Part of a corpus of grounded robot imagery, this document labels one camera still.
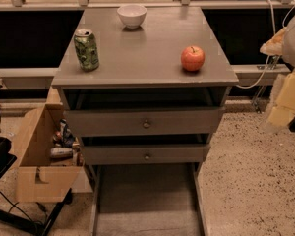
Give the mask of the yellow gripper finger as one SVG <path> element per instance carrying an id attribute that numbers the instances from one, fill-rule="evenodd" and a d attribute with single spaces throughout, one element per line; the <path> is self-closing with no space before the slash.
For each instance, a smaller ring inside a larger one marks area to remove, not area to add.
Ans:
<path id="1" fill-rule="evenodd" d="M 280 31 L 278 31 L 270 40 L 264 43 L 260 52 L 265 55 L 274 56 L 282 55 L 283 51 L 283 38 L 286 32 L 286 27 L 283 27 Z"/>
<path id="2" fill-rule="evenodd" d="M 295 69 L 277 76 L 265 114 L 268 129 L 287 128 L 295 119 Z"/>

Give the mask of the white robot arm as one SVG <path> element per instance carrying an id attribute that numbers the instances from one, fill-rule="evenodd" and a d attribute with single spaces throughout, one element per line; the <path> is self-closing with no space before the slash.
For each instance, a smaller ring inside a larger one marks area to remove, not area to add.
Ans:
<path id="1" fill-rule="evenodd" d="M 260 52 L 270 56 L 281 56 L 283 61 L 294 67 L 284 78 L 274 106 L 267 121 L 274 127 L 287 127 L 295 118 L 295 16 L 270 40 L 262 45 Z"/>

